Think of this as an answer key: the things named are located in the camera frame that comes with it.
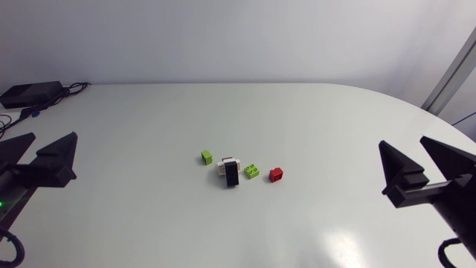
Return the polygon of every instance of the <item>lime green lego brick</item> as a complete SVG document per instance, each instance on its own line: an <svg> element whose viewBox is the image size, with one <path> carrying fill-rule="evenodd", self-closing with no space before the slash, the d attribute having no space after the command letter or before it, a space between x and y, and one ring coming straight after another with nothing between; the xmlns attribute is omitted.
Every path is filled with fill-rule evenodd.
<svg viewBox="0 0 476 268"><path fill-rule="evenodd" d="M249 179L253 179L255 176L260 175L260 170L254 164L245 167L245 174Z"/></svg>
<svg viewBox="0 0 476 268"><path fill-rule="evenodd" d="M207 150L204 150L202 152L202 159L203 159L203 162L206 164L206 165L209 165L213 162L213 156L211 155L210 152L208 152Z"/></svg>

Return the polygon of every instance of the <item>black lego brick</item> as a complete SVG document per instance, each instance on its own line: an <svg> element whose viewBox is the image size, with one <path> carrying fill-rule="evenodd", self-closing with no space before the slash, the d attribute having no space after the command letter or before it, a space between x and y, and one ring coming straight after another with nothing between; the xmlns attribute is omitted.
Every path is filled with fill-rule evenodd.
<svg viewBox="0 0 476 268"><path fill-rule="evenodd" d="M228 187L238 185L238 164L236 162L225 163L225 175Z"/></svg>

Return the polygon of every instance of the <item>black cable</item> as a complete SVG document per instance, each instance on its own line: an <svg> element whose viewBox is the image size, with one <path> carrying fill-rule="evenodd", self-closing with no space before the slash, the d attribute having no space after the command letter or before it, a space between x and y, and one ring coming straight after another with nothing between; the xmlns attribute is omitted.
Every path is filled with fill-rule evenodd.
<svg viewBox="0 0 476 268"><path fill-rule="evenodd" d="M461 243L460 239L458 238L452 238L448 240L444 240L443 243L441 243L441 246L438 248L438 258L440 259L441 265L445 268L456 268L455 265L453 265L448 257L446 257L445 254L445 248L450 245L455 245Z"/></svg>
<svg viewBox="0 0 476 268"><path fill-rule="evenodd" d="M468 119L468 118L472 117L473 115L476 115L476 112L473 112L471 115L468 115L468 116L466 116L465 118L463 118L463 119L459 120L458 122L456 122L456 123L452 124L452 126L454 126L455 124L459 124L460 122L463 122L463 121L465 121L466 119Z"/></svg>
<svg viewBox="0 0 476 268"><path fill-rule="evenodd" d="M7 241L12 242L16 250L15 259L13 261L0 261L0 267L17 267L25 259L25 249L23 248L22 242L20 242L20 240L15 235L3 228L0 228L0 236L6 237Z"/></svg>
<svg viewBox="0 0 476 268"><path fill-rule="evenodd" d="M25 120L30 115L32 115L36 112L42 111L44 109L47 109L49 107L55 106L60 101L62 101L63 99L65 99L67 97L70 97L70 96L73 96L73 95L78 95L79 93L81 93L84 89L86 89L90 85L91 84L87 83L87 82L85 82L85 83L73 83L69 87L63 88L62 92L60 92L54 98L50 99L48 102L23 109L22 112L20 113L20 117L17 120L15 120L14 122L11 121L11 117L9 115L5 115L5 116L8 116L10 118L10 122L8 122L7 124L5 124L4 126L2 126L0 128L0 138L3 137L3 135L5 134L5 131L7 131L11 127L15 126L19 122ZM80 89L77 90L77 91L74 91L74 92L71 91L72 89L77 88L77 87L80 87Z"/></svg>
<svg viewBox="0 0 476 268"><path fill-rule="evenodd" d="M3 135L4 135L4 129L8 124L10 124L12 122L12 118L9 115L0 115L0 116L8 118L8 123L5 123L5 122L3 122L3 120L0 120L0 122L2 124L2 127L0 128L0 138L2 138Z"/></svg>

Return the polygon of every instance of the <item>lego brick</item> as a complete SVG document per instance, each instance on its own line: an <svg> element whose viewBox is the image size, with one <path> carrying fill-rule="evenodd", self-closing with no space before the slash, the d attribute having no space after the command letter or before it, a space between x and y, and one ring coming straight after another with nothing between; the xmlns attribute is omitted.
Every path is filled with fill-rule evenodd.
<svg viewBox="0 0 476 268"><path fill-rule="evenodd" d="M281 178L283 178L283 170L281 170L279 167L269 171L269 180L271 182L276 182Z"/></svg>
<svg viewBox="0 0 476 268"><path fill-rule="evenodd" d="M216 165L218 165L218 175L220 175L220 176L225 175L225 163L218 162L218 163L216 163Z"/></svg>
<svg viewBox="0 0 476 268"><path fill-rule="evenodd" d="M226 174L225 172L225 163L234 162L237 164L238 171L241 171L241 161L239 159L235 159L234 157L227 157L223 158L221 162L216 163L218 166L218 175L223 176Z"/></svg>
<svg viewBox="0 0 476 268"><path fill-rule="evenodd" d="M210 152L208 152L208 150L204 150L202 152L202 159L206 165L209 165L213 162L213 156Z"/></svg>
<svg viewBox="0 0 476 268"><path fill-rule="evenodd" d="M238 185L238 165L236 162L225 163L225 175L228 187Z"/></svg>
<svg viewBox="0 0 476 268"><path fill-rule="evenodd" d="M254 164L245 167L245 174L249 179L253 179L255 176L260 175L260 170Z"/></svg>

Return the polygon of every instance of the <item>table surface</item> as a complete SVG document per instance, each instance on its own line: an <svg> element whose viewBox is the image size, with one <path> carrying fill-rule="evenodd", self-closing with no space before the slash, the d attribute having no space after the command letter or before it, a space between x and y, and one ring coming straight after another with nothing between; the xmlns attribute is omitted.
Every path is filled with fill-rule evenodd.
<svg viewBox="0 0 476 268"><path fill-rule="evenodd" d="M10 229L24 267L438 267L455 234L430 205L396 209L381 194L378 143L431 182L444 178L422 135L476 154L409 103L331 84L91 86L6 138L35 133L28 163L71 131L77 179L39 188ZM261 174L226 188L216 163L229 156ZM270 183L275 167L283 179ZM475 264L461 245L447 253Z"/></svg>

